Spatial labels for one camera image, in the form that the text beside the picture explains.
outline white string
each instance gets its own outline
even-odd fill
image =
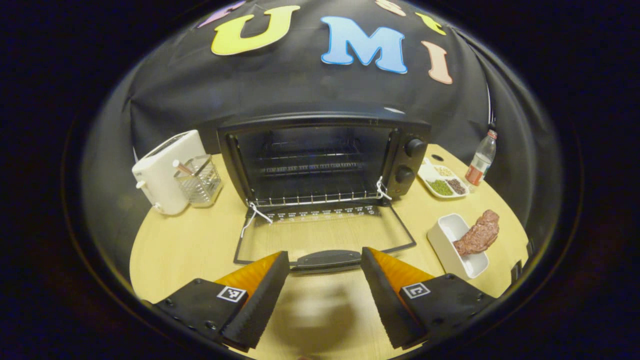
[[[240,237],[244,238],[244,230],[246,230],[247,227],[249,227],[249,225],[251,225],[251,222],[253,221],[253,218],[255,218],[255,214],[258,214],[260,216],[262,216],[263,218],[265,218],[269,224],[273,224],[273,220],[270,219],[268,216],[266,216],[265,214],[261,213],[258,208],[256,208],[255,204],[250,202],[249,203],[249,207],[253,209],[253,215],[251,215],[251,219],[249,219],[249,222],[246,223],[246,225],[242,228],[242,232],[240,233]]]
[[[378,188],[378,196],[377,196],[378,199],[384,197],[388,200],[391,200],[391,196],[387,195],[387,187],[382,185],[382,177],[378,179],[378,182],[376,183],[376,187]]]

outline letter m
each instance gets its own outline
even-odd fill
[[[404,34],[390,28],[378,28],[370,37],[355,21],[346,17],[325,16],[321,21],[329,25],[329,52],[322,55],[323,63],[349,65],[353,56],[348,53],[351,45],[362,65],[368,65],[380,51],[376,66],[382,70],[406,74],[402,60]]]

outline bottle label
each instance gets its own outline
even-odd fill
[[[478,186],[484,179],[486,171],[489,170],[489,166],[491,166],[491,164],[483,161],[478,156],[474,156],[474,159],[473,161],[471,161],[471,165],[469,166],[469,170],[467,170],[465,178],[468,182]]]

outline white toaster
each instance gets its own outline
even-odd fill
[[[144,155],[131,172],[154,209],[162,214],[175,215],[189,204],[178,182],[173,178],[176,168],[172,163],[181,163],[196,156],[205,155],[197,130],[175,135]]]

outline round wooden table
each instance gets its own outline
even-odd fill
[[[443,161],[434,160],[432,154]],[[467,171],[464,163],[438,145],[429,144],[426,156],[460,178]],[[222,157],[213,159],[224,186],[213,206],[187,207],[175,216],[151,209],[140,226],[129,266],[132,286],[141,299],[156,303],[196,277],[215,281],[241,267],[233,258],[247,208],[234,190]],[[417,242],[394,256],[431,275],[445,272],[426,235],[438,218],[451,213],[460,214],[469,225],[487,209],[500,215],[500,233],[486,251],[489,267],[469,281],[476,288],[500,296],[511,284],[514,265],[521,261],[524,266],[527,261],[528,240],[522,225],[486,182],[464,198],[442,200],[417,179],[393,207]],[[391,347],[369,285],[358,269],[288,276],[260,343],[246,355],[364,360],[386,359],[409,350]]]

